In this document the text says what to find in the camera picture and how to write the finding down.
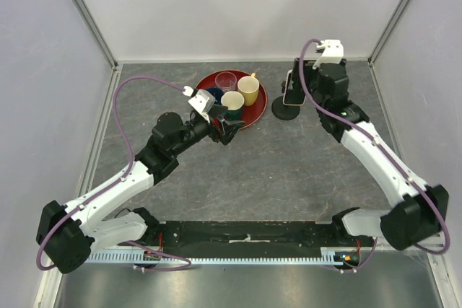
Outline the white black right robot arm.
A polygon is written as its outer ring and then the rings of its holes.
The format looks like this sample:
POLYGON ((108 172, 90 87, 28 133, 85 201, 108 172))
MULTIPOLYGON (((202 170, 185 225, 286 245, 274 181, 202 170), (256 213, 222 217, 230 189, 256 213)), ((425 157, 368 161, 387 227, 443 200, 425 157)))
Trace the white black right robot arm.
POLYGON ((396 250, 418 247, 439 232, 450 246, 445 223, 448 192, 415 175, 382 140, 364 110, 349 99, 346 62, 320 66, 297 59, 302 90, 323 128, 362 163, 384 192, 390 209, 349 208, 333 216, 332 240, 348 245, 356 236, 382 237, 396 250))

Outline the black smartphone pink case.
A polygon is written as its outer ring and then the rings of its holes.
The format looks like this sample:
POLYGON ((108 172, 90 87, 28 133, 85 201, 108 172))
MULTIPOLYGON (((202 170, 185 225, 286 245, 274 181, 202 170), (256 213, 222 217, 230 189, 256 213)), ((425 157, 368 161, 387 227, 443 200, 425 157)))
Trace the black smartphone pink case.
POLYGON ((301 106, 305 102, 305 92, 300 81, 300 59, 295 58, 292 68, 287 72, 283 92, 283 104, 286 106, 301 106))

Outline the black phone stand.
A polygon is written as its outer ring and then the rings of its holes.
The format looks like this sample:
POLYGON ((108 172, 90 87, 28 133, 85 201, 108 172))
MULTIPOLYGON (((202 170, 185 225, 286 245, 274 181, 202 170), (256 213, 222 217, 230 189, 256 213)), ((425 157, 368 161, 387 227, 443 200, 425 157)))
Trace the black phone stand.
POLYGON ((289 106, 283 103, 283 96, 277 97, 271 104, 273 115, 280 120, 293 120, 300 114, 300 106, 289 106))

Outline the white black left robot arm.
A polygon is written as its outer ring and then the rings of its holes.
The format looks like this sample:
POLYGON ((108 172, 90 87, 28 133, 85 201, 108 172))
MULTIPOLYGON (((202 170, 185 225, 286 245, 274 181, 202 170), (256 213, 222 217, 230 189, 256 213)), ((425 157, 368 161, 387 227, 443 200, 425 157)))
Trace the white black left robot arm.
POLYGON ((39 269, 45 269, 43 255, 67 274, 107 247, 131 241, 152 245, 161 226, 148 210, 135 208, 114 219, 107 215, 164 180, 178 167, 178 156, 203 138, 227 145, 243 126, 241 120, 210 118, 195 110, 187 121, 177 113, 162 114, 146 146, 118 174, 68 203, 51 201, 43 208, 36 236, 39 269))

